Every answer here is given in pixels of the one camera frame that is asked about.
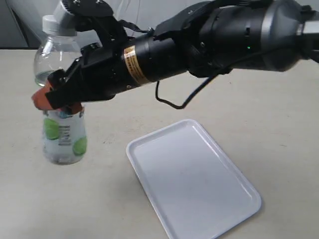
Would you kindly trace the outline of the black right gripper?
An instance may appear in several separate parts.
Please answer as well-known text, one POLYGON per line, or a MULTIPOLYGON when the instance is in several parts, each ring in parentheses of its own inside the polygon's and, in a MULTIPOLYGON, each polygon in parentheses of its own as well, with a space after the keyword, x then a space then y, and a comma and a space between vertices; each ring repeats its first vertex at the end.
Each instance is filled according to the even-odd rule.
POLYGON ((86 46, 67 70, 51 73, 31 99, 38 110, 60 108, 59 116, 72 116, 82 111, 81 103, 108 101, 130 89, 132 77, 120 51, 86 46))

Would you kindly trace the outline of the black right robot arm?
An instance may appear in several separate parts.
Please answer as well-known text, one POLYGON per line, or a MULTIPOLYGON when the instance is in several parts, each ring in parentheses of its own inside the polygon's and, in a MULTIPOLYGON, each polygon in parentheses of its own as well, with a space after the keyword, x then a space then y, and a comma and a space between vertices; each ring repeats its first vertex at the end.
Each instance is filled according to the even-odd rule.
POLYGON ((117 20, 102 0, 64 0, 77 31, 93 30, 100 42, 85 46, 67 70, 51 73, 32 95, 42 111, 76 113, 81 103, 189 72, 204 82, 233 69, 284 72, 299 60, 319 59, 319 13, 294 0, 213 0, 193 4, 155 28, 117 20))

